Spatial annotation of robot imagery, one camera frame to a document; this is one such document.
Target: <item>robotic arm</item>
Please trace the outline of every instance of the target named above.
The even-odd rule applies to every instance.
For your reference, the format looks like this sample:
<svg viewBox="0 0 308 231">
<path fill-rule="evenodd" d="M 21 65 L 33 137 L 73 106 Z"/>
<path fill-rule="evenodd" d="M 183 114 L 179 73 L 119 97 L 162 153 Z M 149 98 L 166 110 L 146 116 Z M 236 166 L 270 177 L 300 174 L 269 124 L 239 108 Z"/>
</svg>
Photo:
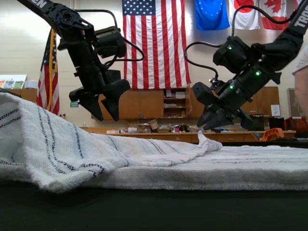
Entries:
<svg viewBox="0 0 308 231">
<path fill-rule="evenodd" d="M 298 55 L 308 29 L 308 0 L 303 0 L 291 17 L 290 25 L 273 43 L 256 43 L 249 48 L 239 37 L 232 36 L 220 46 L 214 54 L 214 63 L 236 75 L 228 82 L 215 77 L 210 80 L 210 88 L 201 82 L 193 86 L 197 100 L 205 106 L 199 127 L 205 124 L 204 130 L 208 130 L 233 125 L 236 118 L 241 119 L 243 128 L 251 127 L 252 119 L 240 107 L 251 102 L 251 97 L 270 80 L 280 84 L 281 72 L 278 71 Z"/>
<path fill-rule="evenodd" d="M 82 19 L 77 11 L 50 0 L 18 1 L 43 18 L 61 37 L 59 50 L 68 50 L 76 69 L 75 76 L 83 85 L 69 94 L 70 100 L 79 100 L 83 107 L 102 121 L 98 98 L 103 94 L 106 97 L 103 105 L 114 120 L 119 120 L 119 98 L 130 89 L 130 85 L 127 80 L 121 79 L 120 71 L 108 68 L 117 61 L 117 57 L 126 54 L 126 40 L 121 36 L 120 29 L 115 25 L 94 31 L 93 25 Z M 115 57 L 102 64 L 98 55 L 102 58 Z"/>
</svg>

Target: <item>black cable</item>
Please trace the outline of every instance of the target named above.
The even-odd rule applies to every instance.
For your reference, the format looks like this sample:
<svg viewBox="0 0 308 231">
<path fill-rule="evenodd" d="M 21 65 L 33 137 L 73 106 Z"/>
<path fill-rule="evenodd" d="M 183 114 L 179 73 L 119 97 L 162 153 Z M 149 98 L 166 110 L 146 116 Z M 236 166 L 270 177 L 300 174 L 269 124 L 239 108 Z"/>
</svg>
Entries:
<svg viewBox="0 0 308 231">
<path fill-rule="evenodd" d="M 235 18 L 236 18 L 236 14 L 243 8 L 250 8 L 250 9 L 254 9 L 256 11 L 259 11 L 261 14 L 263 14 L 266 18 L 268 18 L 271 22 L 273 23 L 276 23 L 276 24 L 285 24 L 285 23 L 288 23 L 290 22 L 294 16 L 295 16 L 295 13 L 291 14 L 291 16 L 287 19 L 287 20 L 284 20 L 284 21 L 277 21 L 275 19 L 273 19 L 270 15 L 268 15 L 264 10 L 260 9 L 259 7 L 257 6 L 251 6 L 251 5 L 244 5 L 244 6 L 240 6 L 234 13 L 233 15 L 233 19 L 232 19 L 232 34 L 231 34 L 231 37 L 234 37 L 234 33 L 235 33 Z"/>
<path fill-rule="evenodd" d="M 117 27 L 117 22 L 116 22 L 116 17 L 114 15 L 114 13 L 112 13 L 111 11 L 109 10 L 75 10 L 76 12 L 104 12 L 104 13 L 108 13 L 110 14 L 113 19 L 114 19 L 114 22 L 115 22 L 115 26 Z"/>
<path fill-rule="evenodd" d="M 142 58 L 140 59 L 116 59 L 114 60 L 114 62 L 137 62 L 137 61 L 142 61 L 145 58 L 145 55 L 143 53 L 143 51 L 137 47 L 135 44 L 133 44 L 132 42 L 128 41 L 126 38 L 123 38 L 125 42 L 127 42 L 129 45 L 131 45 L 132 47 L 136 48 L 137 51 L 140 52 L 140 54 L 142 55 Z"/>
<path fill-rule="evenodd" d="M 115 17 L 115 15 L 114 15 L 111 11 L 109 11 L 109 10 L 75 10 L 75 11 L 76 11 L 76 12 L 104 12 L 104 13 L 108 13 L 108 14 L 110 14 L 110 15 L 113 17 L 114 22 L 115 22 L 115 26 L 117 27 L 116 17 Z M 107 61 L 105 64 L 101 64 L 101 65 L 100 65 L 101 68 L 106 68 L 106 66 L 111 67 L 111 65 L 114 64 L 115 62 L 137 62 L 137 61 L 142 61 L 142 60 L 144 60 L 145 55 L 144 55 L 143 51 L 142 51 L 139 47 L 137 47 L 137 45 L 135 45 L 135 44 L 133 44 L 132 42 L 128 41 L 126 38 L 123 38 L 123 40 L 124 40 L 126 43 L 128 43 L 129 45 L 131 45 L 132 47 L 136 48 L 136 50 L 139 51 L 139 52 L 141 53 L 142 58 L 141 58 L 141 59 L 117 59 L 118 56 L 115 55 L 115 56 L 113 57 L 112 60 Z M 94 54 L 96 54 L 96 56 L 97 56 L 99 51 L 100 51 L 99 48 L 95 49 Z"/>
<path fill-rule="evenodd" d="M 189 63 L 192 64 L 192 65 L 195 65 L 195 66 L 198 66 L 198 67 L 202 67 L 202 68 L 205 68 L 205 69 L 209 69 L 209 70 L 211 70 L 211 71 L 214 71 L 214 72 L 215 72 L 215 79 L 217 79 L 217 78 L 218 78 L 218 71 L 217 71 L 215 68 L 210 67 L 210 66 L 206 66 L 206 65 L 196 64 L 196 63 L 194 63 L 193 61 L 191 61 L 190 59 L 188 59 L 188 57 L 187 57 L 187 50 L 188 50 L 191 46 L 194 46 L 194 45 L 197 45 L 197 44 L 207 45 L 207 46 L 215 47 L 215 48 L 218 48 L 218 47 L 220 47 L 221 45 L 215 45 L 215 44 L 211 44 L 211 43 L 207 43 L 207 42 L 193 42 L 193 43 L 189 44 L 189 45 L 186 47 L 185 51 L 184 51 L 184 58 L 185 58 L 185 60 L 186 60 L 187 62 L 189 62 Z"/>
</svg>

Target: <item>poster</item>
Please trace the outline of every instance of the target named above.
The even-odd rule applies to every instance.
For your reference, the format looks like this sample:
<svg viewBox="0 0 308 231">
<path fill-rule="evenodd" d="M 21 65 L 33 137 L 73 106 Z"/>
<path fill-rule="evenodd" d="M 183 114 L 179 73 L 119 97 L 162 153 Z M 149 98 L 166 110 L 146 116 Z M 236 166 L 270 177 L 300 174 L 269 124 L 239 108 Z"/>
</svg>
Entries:
<svg viewBox="0 0 308 231">
<path fill-rule="evenodd" d="M 0 75 L 0 88 L 22 89 L 27 75 Z"/>
<path fill-rule="evenodd" d="M 299 102 L 295 97 L 295 89 L 288 88 L 288 98 L 289 98 L 289 111 L 291 117 L 302 117 L 305 116 L 304 112 L 299 106 Z"/>
</svg>

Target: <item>blue flag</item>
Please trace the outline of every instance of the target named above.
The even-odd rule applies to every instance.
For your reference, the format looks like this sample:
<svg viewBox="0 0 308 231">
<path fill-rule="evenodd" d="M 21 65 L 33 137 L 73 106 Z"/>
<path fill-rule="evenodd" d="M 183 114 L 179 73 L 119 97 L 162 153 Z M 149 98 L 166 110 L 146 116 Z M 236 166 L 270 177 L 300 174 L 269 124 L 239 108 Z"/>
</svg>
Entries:
<svg viewBox="0 0 308 231">
<path fill-rule="evenodd" d="M 223 30 L 230 26 L 225 0 L 195 0 L 199 30 Z"/>
</svg>

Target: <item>wooden counter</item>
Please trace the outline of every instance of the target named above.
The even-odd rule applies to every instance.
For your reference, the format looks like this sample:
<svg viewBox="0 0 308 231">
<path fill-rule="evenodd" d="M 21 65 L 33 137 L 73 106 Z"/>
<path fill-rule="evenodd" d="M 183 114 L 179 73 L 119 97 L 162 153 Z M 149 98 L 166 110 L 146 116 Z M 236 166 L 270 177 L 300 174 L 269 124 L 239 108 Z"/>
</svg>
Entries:
<svg viewBox="0 0 308 231">
<path fill-rule="evenodd" d="M 103 128 L 82 128 L 85 131 L 91 133 L 105 134 L 102 132 Z M 203 134 L 211 140 L 219 142 L 253 142 L 256 139 L 251 135 L 251 131 L 245 132 L 203 132 Z M 285 131 L 285 138 L 294 138 L 295 131 Z M 127 137 L 136 137 L 143 139 L 155 139 L 155 140 L 166 140 L 166 141 L 182 141 L 189 143 L 198 143 L 198 133 L 197 132 L 188 132 L 188 133 L 121 133 L 121 134 L 111 134 L 114 136 L 127 136 Z"/>
</svg>

